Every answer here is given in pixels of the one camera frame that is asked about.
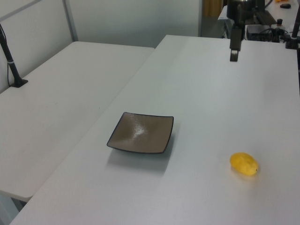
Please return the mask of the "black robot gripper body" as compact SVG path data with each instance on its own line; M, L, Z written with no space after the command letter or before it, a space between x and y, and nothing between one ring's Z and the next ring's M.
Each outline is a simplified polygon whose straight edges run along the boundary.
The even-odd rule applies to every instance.
M228 0L226 16L234 21L235 26L242 26L254 15L254 0Z

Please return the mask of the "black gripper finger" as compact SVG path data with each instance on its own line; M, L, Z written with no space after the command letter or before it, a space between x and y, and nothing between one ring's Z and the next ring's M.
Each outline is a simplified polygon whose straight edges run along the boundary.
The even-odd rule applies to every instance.
M242 29L238 27L234 27L232 29L231 33L231 39L230 39L230 61L231 62L237 62L238 61L238 55L241 49L241 42L242 42Z

